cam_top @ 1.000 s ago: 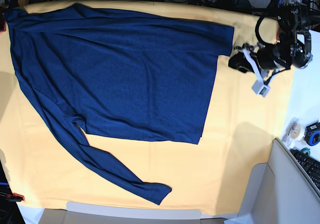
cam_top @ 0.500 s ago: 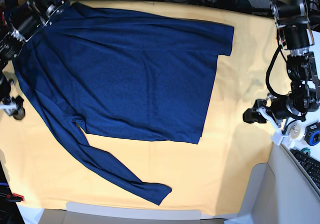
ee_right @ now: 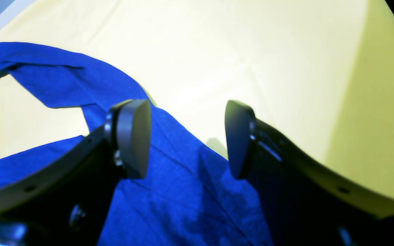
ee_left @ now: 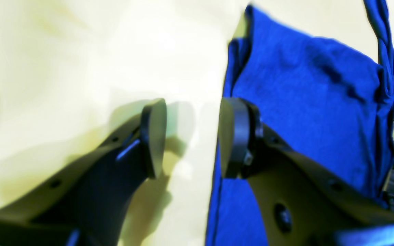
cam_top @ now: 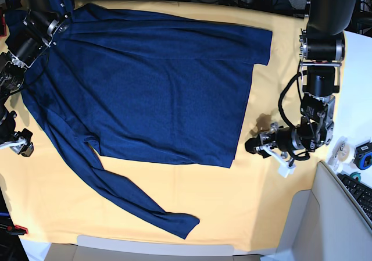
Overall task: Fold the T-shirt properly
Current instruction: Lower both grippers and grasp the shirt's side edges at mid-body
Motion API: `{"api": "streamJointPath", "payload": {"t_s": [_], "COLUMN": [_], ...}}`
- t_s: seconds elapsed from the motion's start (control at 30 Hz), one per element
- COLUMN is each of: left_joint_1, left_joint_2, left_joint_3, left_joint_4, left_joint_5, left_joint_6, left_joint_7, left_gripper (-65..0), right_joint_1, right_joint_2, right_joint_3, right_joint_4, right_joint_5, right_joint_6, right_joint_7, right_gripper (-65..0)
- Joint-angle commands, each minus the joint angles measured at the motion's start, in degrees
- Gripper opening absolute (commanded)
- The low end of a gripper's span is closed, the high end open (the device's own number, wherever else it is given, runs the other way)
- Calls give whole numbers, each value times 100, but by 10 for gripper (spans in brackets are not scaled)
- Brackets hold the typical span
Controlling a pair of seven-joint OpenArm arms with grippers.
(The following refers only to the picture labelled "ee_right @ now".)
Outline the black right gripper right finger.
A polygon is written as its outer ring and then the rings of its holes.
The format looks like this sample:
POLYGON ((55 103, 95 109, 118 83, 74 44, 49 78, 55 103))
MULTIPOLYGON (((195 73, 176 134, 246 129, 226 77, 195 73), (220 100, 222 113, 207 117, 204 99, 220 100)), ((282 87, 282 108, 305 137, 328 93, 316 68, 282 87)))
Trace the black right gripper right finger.
POLYGON ((318 163, 240 101, 224 122, 231 174, 258 193, 276 246, 394 246, 394 199, 318 163))

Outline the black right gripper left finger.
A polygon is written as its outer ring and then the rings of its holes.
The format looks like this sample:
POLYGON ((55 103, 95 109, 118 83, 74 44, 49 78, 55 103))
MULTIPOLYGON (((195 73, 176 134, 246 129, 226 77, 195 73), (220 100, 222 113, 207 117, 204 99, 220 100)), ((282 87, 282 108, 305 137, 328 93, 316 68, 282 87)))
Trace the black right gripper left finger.
POLYGON ((149 100, 114 105, 66 155, 0 189, 0 246, 95 246, 122 179, 147 174, 149 100))

